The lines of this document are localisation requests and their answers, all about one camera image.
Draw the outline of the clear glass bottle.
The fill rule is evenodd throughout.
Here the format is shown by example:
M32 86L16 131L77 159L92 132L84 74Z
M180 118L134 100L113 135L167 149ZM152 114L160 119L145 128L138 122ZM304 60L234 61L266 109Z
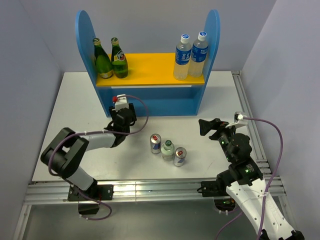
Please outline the clear glass bottle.
M175 146L171 140L166 140L161 146L161 156L165 161L172 161L175 155Z

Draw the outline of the green Perrier bottle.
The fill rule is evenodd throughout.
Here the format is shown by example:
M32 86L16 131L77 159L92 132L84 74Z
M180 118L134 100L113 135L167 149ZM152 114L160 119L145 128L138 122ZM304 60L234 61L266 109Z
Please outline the green Perrier bottle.
M99 38L92 40L94 45L94 63L97 72L103 79L109 79L113 76L113 66L109 56L103 49Z
M129 73L127 58L119 45L119 40L117 37L113 37L110 42L112 44L111 63L113 67L113 73L119 79L126 78Z

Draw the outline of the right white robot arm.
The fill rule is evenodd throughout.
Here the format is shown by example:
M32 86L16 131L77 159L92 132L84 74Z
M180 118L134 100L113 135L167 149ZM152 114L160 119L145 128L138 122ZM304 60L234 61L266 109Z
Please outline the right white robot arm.
M203 197L230 196L252 224L259 240L303 240L303 234L288 223L270 195L272 181L265 180L252 159L250 137L236 132L248 120L247 116L236 113L233 123L219 118L198 121L201 136L214 131L209 139L220 144L230 164L215 180L202 181L197 192Z

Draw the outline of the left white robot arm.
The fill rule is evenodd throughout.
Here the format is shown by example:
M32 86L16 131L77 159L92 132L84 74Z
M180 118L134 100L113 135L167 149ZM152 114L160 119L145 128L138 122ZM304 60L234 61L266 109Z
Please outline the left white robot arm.
M113 186L99 185L97 180L80 167L84 154L100 148L115 148L130 133L130 127L137 120L134 105L128 104L116 110L109 107L112 121L104 128L104 133L75 135L75 131L64 127L46 147L40 160L51 166L59 177L71 184L68 201L111 200Z

